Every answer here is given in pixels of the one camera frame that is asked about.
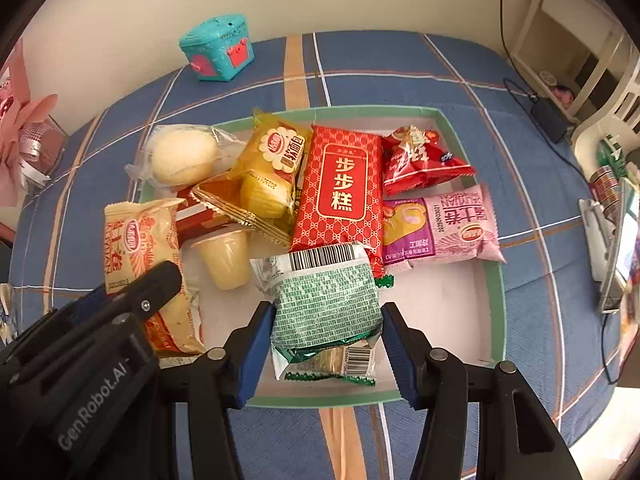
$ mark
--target silver screw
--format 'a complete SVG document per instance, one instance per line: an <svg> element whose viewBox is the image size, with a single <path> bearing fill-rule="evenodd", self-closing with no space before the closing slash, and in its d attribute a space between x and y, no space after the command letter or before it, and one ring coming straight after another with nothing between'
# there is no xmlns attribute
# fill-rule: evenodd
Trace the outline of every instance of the silver screw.
<svg viewBox="0 0 640 480"><path fill-rule="evenodd" d="M500 370L502 370L506 374L513 374L517 370L516 365L511 361L501 361L500 362Z"/></svg>
<svg viewBox="0 0 640 480"><path fill-rule="evenodd" d="M444 348L434 348L429 352L429 357L435 361L445 361L447 357L449 357L449 354L447 354Z"/></svg>
<svg viewBox="0 0 640 480"><path fill-rule="evenodd" d="M127 319L129 319L129 313L125 312L124 314L119 314L111 320L111 323L114 325L119 325L120 323L124 323Z"/></svg>
<svg viewBox="0 0 640 480"><path fill-rule="evenodd" d="M207 352L207 357L212 361L220 361L226 355L225 349L219 346L212 348Z"/></svg>

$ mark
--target pink snack package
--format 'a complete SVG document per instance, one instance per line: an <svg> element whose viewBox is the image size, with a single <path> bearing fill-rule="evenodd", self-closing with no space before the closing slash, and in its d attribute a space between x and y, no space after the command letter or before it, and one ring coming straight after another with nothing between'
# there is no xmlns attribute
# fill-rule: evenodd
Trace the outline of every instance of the pink snack package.
<svg viewBox="0 0 640 480"><path fill-rule="evenodd" d="M486 184L430 198L385 200L382 212L387 272L472 258L504 263Z"/></svg>

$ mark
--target blue gripper pad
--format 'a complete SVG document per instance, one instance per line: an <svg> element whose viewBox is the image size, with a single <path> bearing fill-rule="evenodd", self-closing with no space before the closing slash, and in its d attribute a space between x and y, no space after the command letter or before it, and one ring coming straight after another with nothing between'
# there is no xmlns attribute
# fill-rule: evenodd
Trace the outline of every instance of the blue gripper pad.
<svg viewBox="0 0 640 480"><path fill-rule="evenodd" d="M276 309L269 303L264 310L263 316L260 319L254 319L254 314L254 318L252 318L249 325L244 329L249 331L250 336L251 332L253 332L253 338L248 343L248 350L244 356L244 360L239 364L236 401L240 407L244 406L246 402L254 396L264 366L264 360L267 357L267 352L271 345L271 327L273 326L275 316Z"/></svg>
<svg viewBox="0 0 640 480"><path fill-rule="evenodd" d="M387 305L388 304L384 304L382 306L382 341L385 343L386 355L391 363L391 369L394 372L400 395L409 402L412 408L415 408L418 399L415 365L409 356L408 349L402 341L400 335L402 327L399 329L396 326L396 322ZM393 305L393 309L397 312L395 304L391 305Z"/></svg>

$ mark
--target purple label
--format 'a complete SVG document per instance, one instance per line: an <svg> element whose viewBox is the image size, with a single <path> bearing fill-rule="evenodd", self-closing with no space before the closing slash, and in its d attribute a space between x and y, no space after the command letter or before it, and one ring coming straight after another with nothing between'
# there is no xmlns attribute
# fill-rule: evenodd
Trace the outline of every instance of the purple label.
<svg viewBox="0 0 640 480"><path fill-rule="evenodd" d="M382 212L385 265L435 254L423 199L385 200Z"/></svg>

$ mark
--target beige wall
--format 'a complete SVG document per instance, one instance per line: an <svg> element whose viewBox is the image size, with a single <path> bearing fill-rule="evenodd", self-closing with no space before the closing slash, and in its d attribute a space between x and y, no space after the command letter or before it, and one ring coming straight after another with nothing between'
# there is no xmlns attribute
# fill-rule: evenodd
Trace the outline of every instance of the beige wall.
<svg viewBox="0 0 640 480"><path fill-rule="evenodd" d="M513 39L530 0L506 0ZM498 0L48 0L25 33L34 94L58 92L69 131L185 63L178 37L226 12L248 18L252 40L318 30L420 30L501 52Z"/></svg>

